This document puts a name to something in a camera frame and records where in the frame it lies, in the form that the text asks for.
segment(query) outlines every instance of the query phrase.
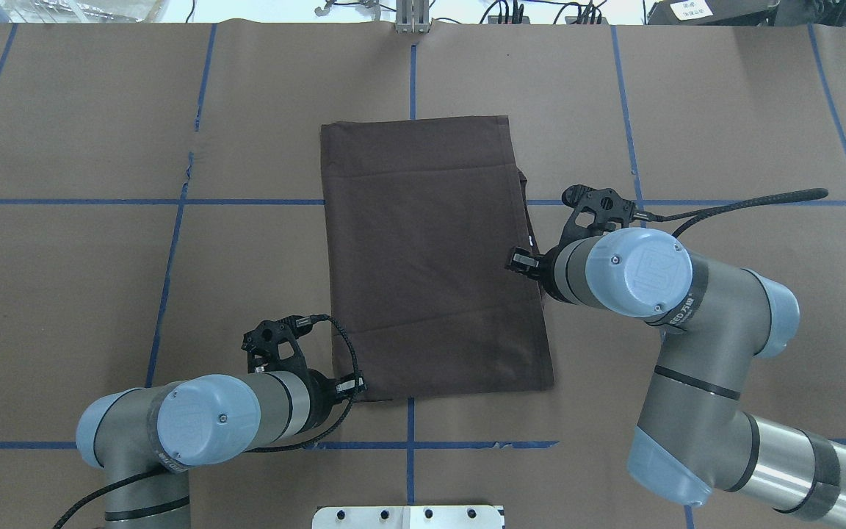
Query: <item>metal bracket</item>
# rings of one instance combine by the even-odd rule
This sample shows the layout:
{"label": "metal bracket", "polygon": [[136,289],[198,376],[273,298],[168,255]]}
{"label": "metal bracket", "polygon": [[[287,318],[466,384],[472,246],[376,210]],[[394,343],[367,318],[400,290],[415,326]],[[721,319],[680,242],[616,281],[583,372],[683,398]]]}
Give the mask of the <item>metal bracket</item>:
{"label": "metal bracket", "polygon": [[401,505],[321,508],[312,529],[504,529],[500,505]]}
{"label": "metal bracket", "polygon": [[397,33],[430,33],[430,0],[397,0]]}

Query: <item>table surface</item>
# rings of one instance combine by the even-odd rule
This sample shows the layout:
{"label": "table surface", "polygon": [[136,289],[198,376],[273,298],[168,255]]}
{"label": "table surface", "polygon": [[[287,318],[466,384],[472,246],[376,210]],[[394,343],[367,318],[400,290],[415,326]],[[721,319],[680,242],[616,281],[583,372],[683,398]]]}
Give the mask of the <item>table surface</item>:
{"label": "table surface", "polygon": [[[241,373],[258,321],[328,311],[320,125],[497,114],[542,248],[570,184],[657,213],[828,187],[682,243],[799,298],[797,337],[753,365],[743,408],[846,442],[846,30],[0,26],[0,528],[47,526],[101,485],[73,446],[96,398]],[[513,528],[806,526],[738,495],[692,511],[635,484],[657,332],[544,311],[553,391],[361,404],[319,449],[192,471],[195,526],[404,503],[504,505]],[[303,340],[325,372],[330,344]],[[100,502],[79,516],[68,527],[100,525]]]}

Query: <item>power cord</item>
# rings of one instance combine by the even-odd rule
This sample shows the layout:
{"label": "power cord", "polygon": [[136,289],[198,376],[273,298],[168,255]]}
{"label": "power cord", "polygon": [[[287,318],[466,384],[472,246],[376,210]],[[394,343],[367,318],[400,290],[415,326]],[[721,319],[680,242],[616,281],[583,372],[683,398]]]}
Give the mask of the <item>power cord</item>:
{"label": "power cord", "polygon": [[[359,378],[361,376],[361,372],[358,369],[358,356],[355,352],[355,346],[348,338],[347,332],[341,326],[338,320],[332,318],[332,316],[328,314],[318,314],[309,316],[309,319],[315,322],[319,321],[327,321],[330,322],[332,325],[335,326],[336,331],[339,332],[341,338],[345,341],[345,345],[348,345],[348,352],[352,355],[352,371],[353,376],[355,376],[355,384],[358,384]],[[252,450],[247,450],[248,452],[256,453],[256,454],[270,454],[272,452],[289,452],[289,450],[298,450],[299,448],[305,448],[306,446],[315,445],[316,442],[322,441],[328,436],[330,433],[334,432],[336,428],[338,428],[342,422],[344,422],[345,417],[348,416],[348,412],[352,411],[352,406],[355,405],[355,396],[357,392],[352,392],[351,395],[348,396],[348,405],[345,406],[345,409],[339,415],[339,418],[331,425],[329,428],[325,429],[325,431],[321,432],[319,435],[313,436],[313,438],[309,439],[308,441],[297,442],[295,445],[286,445],[286,446],[264,446],[262,448],[254,448]]]}
{"label": "power cord", "polygon": [[[373,7],[373,6],[367,6],[367,4],[364,4],[362,2],[336,2],[336,3],[333,3],[332,5],[333,6],[368,7],[369,9],[370,9],[370,7]],[[393,9],[393,7],[385,6],[384,4],[381,4],[380,2],[378,2],[378,6],[380,6],[380,8],[382,10],[388,10],[388,11],[391,11],[392,13],[397,12],[397,10]]]}
{"label": "power cord", "polygon": [[64,516],[61,516],[61,518],[57,520],[57,523],[54,523],[54,527],[52,529],[61,529],[61,527],[64,527],[64,524],[71,519],[70,517],[76,514],[76,512],[83,508],[84,505],[96,500],[98,497],[103,496],[107,492],[113,492],[116,489],[122,488],[122,486],[127,486],[146,478],[152,478],[154,475],[160,475],[160,473],[165,472],[168,472],[165,467],[160,466],[156,469],[152,469],[152,471],[137,473],[137,475],[131,475],[130,478],[120,479],[120,481],[104,486],[102,489],[94,490],[94,492],[91,492],[87,496],[83,496],[79,502],[74,503],[74,505],[71,506],[66,513],[64,513]]}
{"label": "power cord", "polygon": [[725,206],[698,209],[695,211],[689,211],[687,213],[678,213],[675,215],[655,215],[654,213],[641,211],[637,213],[637,217],[635,218],[638,218],[638,220],[647,220],[648,222],[671,222],[672,220],[681,220],[682,218],[691,217],[690,220],[688,220],[684,224],[681,224],[677,228],[677,230],[672,233],[674,237],[680,237],[681,234],[683,234],[684,231],[690,228],[691,226],[694,226],[696,223],[701,222],[702,220],[707,220],[707,218],[715,217],[715,215],[721,215],[724,213],[729,213],[731,211],[756,206],[765,206],[772,204],[792,204],[792,202],[818,201],[821,198],[827,197],[827,195],[828,190],[825,190],[825,188],[823,187],[815,187],[812,188],[812,190],[790,191],[789,193],[779,193],[777,195],[766,195],[765,197],[749,198],[749,200],[747,201],[733,202],[732,204],[726,204]]}
{"label": "power cord", "polygon": [[[505,19],[502,21],[501,18],[501,6],[505,6]],[[510,16],[510,6],[507,4],[507,0],[494,0],[489,4],[488,9],[482,14],[482,18],[479,20],[479,24],[485,23],[485,19],[487,19],[488,14],[491,12],[493,7],[498,6],[498,24],[507,24],[507,17]]]}
{"label": "power cord", "polygon": [[191,17],[195,14],[195,0],[191,0],[191,10],[188,11],[188,16],[185,17],[185,23],[188,24],[188,20],[191,20]]}

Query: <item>silver arm tube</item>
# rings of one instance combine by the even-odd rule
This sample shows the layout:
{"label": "silver arm tube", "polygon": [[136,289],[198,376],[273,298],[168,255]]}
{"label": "silver arm tube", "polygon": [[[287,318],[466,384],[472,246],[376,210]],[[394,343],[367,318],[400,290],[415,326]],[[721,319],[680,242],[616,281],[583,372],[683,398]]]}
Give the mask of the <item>silver arm tube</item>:
{"label": "silver arm tube", "polygon": [[797,331],[789,289],[646,228],[571,244],[552,274],[568,301],[667,332],[635,428],[633,478],[682,505],[722,489],[846,528],[846,446],[739,411],[750,361],[778,355]]}

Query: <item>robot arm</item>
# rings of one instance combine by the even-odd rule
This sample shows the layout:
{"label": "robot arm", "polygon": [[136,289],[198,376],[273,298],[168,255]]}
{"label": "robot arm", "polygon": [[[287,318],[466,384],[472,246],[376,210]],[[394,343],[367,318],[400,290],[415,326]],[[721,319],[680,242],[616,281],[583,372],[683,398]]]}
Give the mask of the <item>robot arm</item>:
{"label": "robot arm", "polygon": [[[611,209],[626,205],[631,220],[634,205],[612,190],[595,192],[613,195],[602,202]],[[778,355],[797,331],[792,292],[690,253],[663,231],[597,230],[621,218],[590,213],[598,224],[583,231],[574,214],[557,248],[544,256],[517,248],[508,267],[561,301],[611,309],[665,332],[634,430],[632,477],[682,505],[704,505],[712,489],[722,489],[846,528],[846,446],[738,408],[752,358]]]}
{"label": "robot arm", "polygon": [[[107,493],[105,527],[187,529],[188,469],[246,451],[271,451],[261,447],[316,428],[332,405],[363,391],[356,363],[355,372],[340,381],[306,367],[296,338],[326,319],[331,318],[262,322],[245,334],[246,375],[129,389],[91,404],[77,425],[84,461],[104,469],[110,484],[158,471]],[[293,354],[282,359],[278,346],[286,342]]]}

